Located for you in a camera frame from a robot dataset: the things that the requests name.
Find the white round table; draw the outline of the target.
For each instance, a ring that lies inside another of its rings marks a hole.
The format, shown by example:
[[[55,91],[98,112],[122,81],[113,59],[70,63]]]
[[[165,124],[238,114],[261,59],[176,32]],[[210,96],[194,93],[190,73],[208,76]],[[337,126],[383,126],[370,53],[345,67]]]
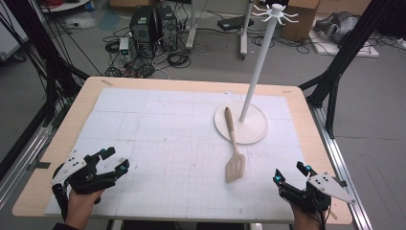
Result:
[[[91,0],[47,0],[39,1],[39,7],[43,12],[63,12],[78,7],[84,7]]]

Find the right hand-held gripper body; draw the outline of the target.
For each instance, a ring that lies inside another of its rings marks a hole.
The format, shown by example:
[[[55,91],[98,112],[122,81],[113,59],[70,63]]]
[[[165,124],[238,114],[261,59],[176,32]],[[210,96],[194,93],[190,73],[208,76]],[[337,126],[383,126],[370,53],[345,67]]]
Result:
[[[316,173],[312,176],[310,181],[305,182],[304,189],[300,190],[291,184],[289,185],[291,193],[279,195],[306,213],[316,214],[327,210],[333,197],[349,204],[355,203],[355,199],[326,172],[323,174]]]

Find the beige slotted spatula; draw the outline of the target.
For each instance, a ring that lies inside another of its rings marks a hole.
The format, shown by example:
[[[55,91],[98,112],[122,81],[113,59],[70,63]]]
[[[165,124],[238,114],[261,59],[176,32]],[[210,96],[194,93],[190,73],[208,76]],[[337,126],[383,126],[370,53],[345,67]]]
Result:
[[[226,181],[231,183],[232,181],[243,177],[245,169],[245,156],[238,151],[232,112],[229,107],[225,108],[225,120],[234,151],[232,157],[227,162],[225,167]]]

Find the flat black device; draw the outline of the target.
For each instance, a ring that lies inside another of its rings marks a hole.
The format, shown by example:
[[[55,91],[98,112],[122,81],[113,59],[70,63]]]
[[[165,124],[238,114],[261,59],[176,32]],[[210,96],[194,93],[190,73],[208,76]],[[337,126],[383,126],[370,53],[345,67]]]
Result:
[[[217,25],[223,31],[243,29],[244,25],[245,25],[245,17],[237,16],[237,17],[233,17],[233,18],[218,20]]]

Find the white metal stand leg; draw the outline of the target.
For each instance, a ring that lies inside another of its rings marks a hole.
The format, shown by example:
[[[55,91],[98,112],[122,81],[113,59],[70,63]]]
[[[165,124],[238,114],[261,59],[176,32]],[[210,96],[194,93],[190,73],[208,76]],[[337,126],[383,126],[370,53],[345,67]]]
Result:
[[[187,41],[185,44],[185,48],[188,53],[190,53],[192,51],[195,33],[196,33],[195,3],[196,3],[196,0],[191,0],[191,25],[189,27],[188,38],[187,38]]]
[[[245,60],[245,58],[248,54],[248,47],[247,47],[248,27],[249,27],[250,16],[252,13],[253,5],[254,5],[254,0],[248,0],[246,13],[244,15],[244,23],[243,23],[242,31],[240,34],[239,57],[242,60]]]

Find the black tape strip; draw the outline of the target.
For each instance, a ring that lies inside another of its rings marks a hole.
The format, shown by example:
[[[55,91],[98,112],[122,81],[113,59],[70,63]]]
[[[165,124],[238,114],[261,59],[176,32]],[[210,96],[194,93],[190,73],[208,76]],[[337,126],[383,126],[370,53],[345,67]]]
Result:
[[[27,168],[29,172],[33,172],[35,169],[48,169],[50,167],[49,162],[33,162]]]

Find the person's right hand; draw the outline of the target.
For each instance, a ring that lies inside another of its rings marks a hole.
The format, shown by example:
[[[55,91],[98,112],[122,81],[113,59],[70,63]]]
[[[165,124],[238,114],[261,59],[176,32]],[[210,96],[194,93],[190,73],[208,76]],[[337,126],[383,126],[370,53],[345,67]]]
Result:
[[[326,211],[321,215],[306,213],[293,204],[291,204],[291,209],[294,217],[294,230],[326,230],[326,225],[324,224],[327,215]]]

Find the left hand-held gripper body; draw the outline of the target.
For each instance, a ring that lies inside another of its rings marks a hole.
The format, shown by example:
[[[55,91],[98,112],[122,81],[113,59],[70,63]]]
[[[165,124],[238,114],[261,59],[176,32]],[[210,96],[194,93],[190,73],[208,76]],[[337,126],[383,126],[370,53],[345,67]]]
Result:
[[[88,166],[84,157],[70,156],[54,172],[52,191],[63,219],[66,219],[68,214],[68,186],[71,186],[72,190],[79,195],[89,195],[116,184],[116,182],[98,182],[96,180],[97,166]]]

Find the black computer tower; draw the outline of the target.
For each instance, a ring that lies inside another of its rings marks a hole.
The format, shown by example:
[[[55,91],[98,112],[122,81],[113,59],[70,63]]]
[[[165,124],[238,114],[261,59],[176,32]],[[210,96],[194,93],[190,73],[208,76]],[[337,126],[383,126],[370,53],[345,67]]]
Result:
[[[139,45],[139,50],[148,58],[152,58],[154,56],[153,45],[157,41],[153,7],[136,6],[129,23],[129,28],[132,37]]]
[[[166,50],[177,49],[177,18],[170,6],[156,9],[157,31],[160,43]]]

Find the small white power supply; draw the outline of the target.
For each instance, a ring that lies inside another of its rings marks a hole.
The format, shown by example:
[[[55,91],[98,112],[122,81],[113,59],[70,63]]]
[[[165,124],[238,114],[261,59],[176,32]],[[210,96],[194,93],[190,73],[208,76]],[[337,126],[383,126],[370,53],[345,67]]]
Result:
[[[120,38],[119,51],[120,51],[122,61],[124,63],[129,63],[131,61],[131,54],[130,54],[130,46],[129,46],[129,38],[128,37],[121,37]]]

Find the person's left hand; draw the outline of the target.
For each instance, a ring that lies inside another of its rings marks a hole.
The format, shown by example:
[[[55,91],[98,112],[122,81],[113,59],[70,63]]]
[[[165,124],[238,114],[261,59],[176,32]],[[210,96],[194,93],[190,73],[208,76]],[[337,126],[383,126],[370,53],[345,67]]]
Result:
[[[83,230],[93,212],[95,201],[102,193],[103,190],[89,195],[79,195],[72,190],[69,194],[68,214],[64,223],[76,230]]]

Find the white utensil rack with hooks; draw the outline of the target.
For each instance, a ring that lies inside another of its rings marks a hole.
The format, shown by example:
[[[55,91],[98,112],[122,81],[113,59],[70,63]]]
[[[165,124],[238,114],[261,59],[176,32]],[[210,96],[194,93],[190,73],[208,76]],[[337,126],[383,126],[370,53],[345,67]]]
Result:
[[[267,23],[267,27],[245,100],[244,102],[227,102],[221,105],[214,114],[214,126],[217,131],[231,142],[241,145],[255,144],[261,141],[268,132],[268,118],[251,101],[276,25],[282,25],[284,19],[290,23],[297,23],[297,20],[292,20],[292,17],[298,16],[297,13],[285,13],[285,6],[281,4],[267,5],[265,9],[254,5],[254,8],[257,10],[254,15],[264,16],[263,22]]]

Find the white grid mat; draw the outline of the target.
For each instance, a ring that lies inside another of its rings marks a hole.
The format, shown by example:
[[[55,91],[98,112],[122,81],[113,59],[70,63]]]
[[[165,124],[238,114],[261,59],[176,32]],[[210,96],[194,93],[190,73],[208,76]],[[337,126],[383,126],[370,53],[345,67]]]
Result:
[[[112,147],[102,172],[120,160],[130,167],[106,190],[93,214],[102,218],[282,222],[292,213],[272,178],[281,171],[297,187],[305,177],[293,112],[283,96],[257,95],[254,105],[268,120],[265,137],[240,147],[246,157],[241,179],[227,182],[231,143],[214,125],[225,103],[243,95],[105,88],[73,147],[77,155]]]

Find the cardboard box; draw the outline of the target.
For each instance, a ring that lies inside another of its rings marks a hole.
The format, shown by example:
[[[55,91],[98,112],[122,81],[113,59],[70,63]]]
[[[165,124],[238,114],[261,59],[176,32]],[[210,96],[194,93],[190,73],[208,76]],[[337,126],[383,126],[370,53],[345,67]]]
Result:
[[[283,26],[282,37],[303,43],[308,38],[319,4],[320,0],[288,0],[284,12],[296,13],[294,20],[297,20],[297,23],[287,22]]]

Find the black metal frame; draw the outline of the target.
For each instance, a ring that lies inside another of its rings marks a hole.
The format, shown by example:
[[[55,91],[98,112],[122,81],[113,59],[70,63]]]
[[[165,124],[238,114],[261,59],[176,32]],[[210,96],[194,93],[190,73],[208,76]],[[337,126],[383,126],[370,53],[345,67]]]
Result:
[[[360,16],[359,22],[351,31],[352,41],[357,39],[357,44],[364,45],[374,29],[397,1],[372,0]],[[325,98],[328,98],[325,128],[331,138],[334,138],[333,126],[339,82],[356,57],[356,53],[357,50],[354,53],[346,51],[344,54],[337,54],[323,74],[299,85],[299,88],[303,91],[310,87],[315,87],[313,92],[305,98],[307,103],[314,108],[321,108]]]
[[[45,122],[48,125],[55,117],[56,101],[62,98],[77,96],[81,87],[75,81],[74,76],[86,81],[89,75],[79,70],[60,55],[54,42],[46,32],[43,23],[40,21],[34,9],[34,4],[30,0],[0,0],[0,6],[8,8],[7,12],[10,12],[14,16],[23,32],[35,47],[36,54],[32,52],[26,42],[22,41],[16,29],[0,13],[0,22],[26,52],[36,73],[46,81],[46,102],[40,107],[11,150],[0,162],[1,182],[11,170],[11,166],[40,124]]]

